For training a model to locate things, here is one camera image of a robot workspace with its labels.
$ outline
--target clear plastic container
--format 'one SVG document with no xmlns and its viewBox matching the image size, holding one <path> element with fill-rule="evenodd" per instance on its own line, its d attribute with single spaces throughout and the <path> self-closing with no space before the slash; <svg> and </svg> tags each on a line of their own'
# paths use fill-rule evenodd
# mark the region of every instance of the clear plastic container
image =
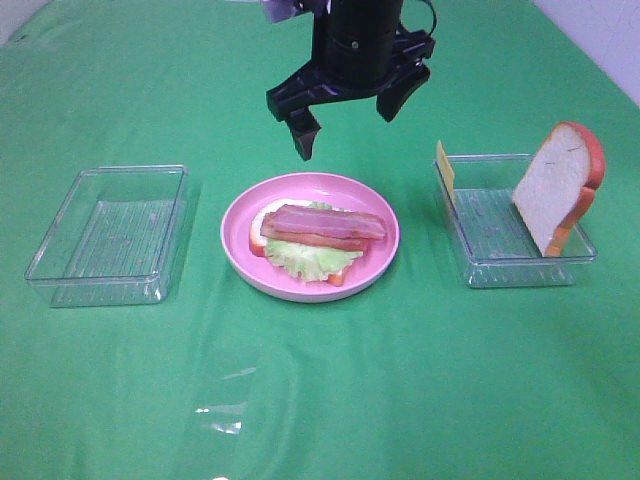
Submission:
<svg viewBox="0 0 640 480">
<path fill-rule="evenodd" d="M 182 165 L 102 167 L 76 177 L 25 272 L 52 307 L 157 303 L 187 211 Z"/>
<path fill-rule="evenodd" d="M 573 285 L 597 251 L 576 225 L 559 257 L 543 257 L 511 194 L 532 156 L 449 155 L 451 198 L 437 162 L 446 218 L 465 283 L 472 288 Z"/>
</svg>

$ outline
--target white bread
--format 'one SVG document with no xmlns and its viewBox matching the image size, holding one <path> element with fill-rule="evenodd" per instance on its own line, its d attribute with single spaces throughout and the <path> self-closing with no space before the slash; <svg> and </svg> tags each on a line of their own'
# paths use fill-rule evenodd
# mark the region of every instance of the white bread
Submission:
<svg viewBox="0 0 640 480">
<path fill-rule="evenodd" d="M 512 196 L 542 255 L 562 253 L 605 170 L 604 150 L 590 130 L 573 122 L 554 127 Z"/>
<path fill-rule="evenodd" d="M 275 212 L 283 205 L 301 205 L 307 207 L 312 202 L 310 200 L 294 200 L 291 198 L 279 198 L 267 206 L 263 207 L 257 215 L 251 221 L 251 228 L 249 229 L 249 250 L 257 257 L 264 257 L 264 248 L 267 245 L 267 237 L 260 234 L 260 227 L 262 226 L 262 220 L 264 216 L 269 212 Z M 329 275 L 326 282 L 336 287 L 344 284 L 344 279 L 349 267 L 343 268 L 340 272 Z"/>
</svg>

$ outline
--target lettuce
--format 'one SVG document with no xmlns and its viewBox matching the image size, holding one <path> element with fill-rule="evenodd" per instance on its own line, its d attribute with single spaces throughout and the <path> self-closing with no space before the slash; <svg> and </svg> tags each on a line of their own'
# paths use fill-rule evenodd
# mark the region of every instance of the lettuce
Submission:
<svg viewBox="0 0 640 480">
<path fill-rule="evenodd" d="M 265 256 L 276 267 L 284 267 L 289 275 L 305 282 L 324 281 L 361 257 L 363 252 L 347 252 L 331 247 L 312 247 L 283 240 L 267 240 Z"/>
</svg>

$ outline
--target green tablecloth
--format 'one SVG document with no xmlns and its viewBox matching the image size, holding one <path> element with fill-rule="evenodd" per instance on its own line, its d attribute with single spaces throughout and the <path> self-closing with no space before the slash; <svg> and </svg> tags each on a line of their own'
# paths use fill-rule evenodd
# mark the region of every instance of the green tablecloth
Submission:
<svg viewBox="0 0 640 480">
<path fill-rule="evenodd" d="M 54 0 L 0 49 L 0 477 L 640 478 L 638 107 L 530 2 L 436 6 L 430 81 L 391 124 L 374 100 L 314 107 L 307 163 L 264 93 L 308 59 L 309 15 Z M 416 1 L 403 17 L 430 22 Z M 572 287 L 465 287 L 434 204 L 437 139 L 533 152 L 560 120 L 607 153 L 582 222 L 598 260 Z M 201 188 L 178 288 L 43 304 L 23 272 L 76 173 L 167 163 Z M 292 171 L 356 178 L 397 212 L 398 254 L 364 292 L 290 303 L 229 264 L 228 205 Z M 198 430 L 207 402 L 236 408 L 228 433 Z"/>
</svg>

